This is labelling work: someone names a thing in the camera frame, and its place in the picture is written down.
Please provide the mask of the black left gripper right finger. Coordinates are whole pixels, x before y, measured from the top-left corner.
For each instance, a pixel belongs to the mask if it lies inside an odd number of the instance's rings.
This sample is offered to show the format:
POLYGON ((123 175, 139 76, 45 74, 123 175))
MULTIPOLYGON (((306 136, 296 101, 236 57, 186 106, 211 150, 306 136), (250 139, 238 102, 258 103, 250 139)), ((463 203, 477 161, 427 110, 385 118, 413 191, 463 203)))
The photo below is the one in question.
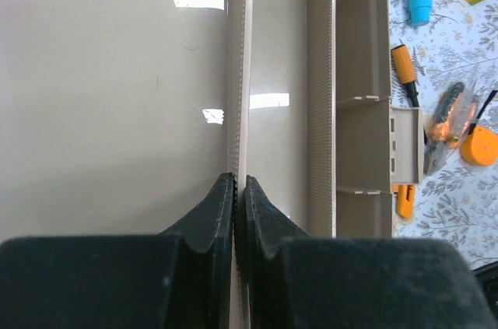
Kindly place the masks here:
POLYGON ((495 328, 461 255, 431 239, 317 238, 268 199, 244 192, 254 328, 495 328))

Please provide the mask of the taupe plastic tool box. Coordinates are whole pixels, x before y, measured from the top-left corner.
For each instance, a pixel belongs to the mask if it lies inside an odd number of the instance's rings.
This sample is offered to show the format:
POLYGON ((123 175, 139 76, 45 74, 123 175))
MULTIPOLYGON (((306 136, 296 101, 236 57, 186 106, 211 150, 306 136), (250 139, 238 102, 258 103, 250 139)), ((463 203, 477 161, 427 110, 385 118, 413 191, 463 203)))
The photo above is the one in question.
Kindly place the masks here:
POLYGON ((421 170, 390 70, 388 0, 1 0, 1 245, 159 234, 229 173, 254 328, 248 177, 309 236, 390 236, 421 170))

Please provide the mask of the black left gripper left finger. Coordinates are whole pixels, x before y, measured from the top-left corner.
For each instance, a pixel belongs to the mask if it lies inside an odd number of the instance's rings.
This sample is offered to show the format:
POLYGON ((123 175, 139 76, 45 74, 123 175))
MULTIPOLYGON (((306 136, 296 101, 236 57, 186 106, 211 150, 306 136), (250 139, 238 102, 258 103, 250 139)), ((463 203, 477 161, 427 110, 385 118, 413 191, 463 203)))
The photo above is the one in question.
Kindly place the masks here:
POLYGON ((153 235, 30 236, 1 245, 3 328, 226 328, 234 178, 153 235))

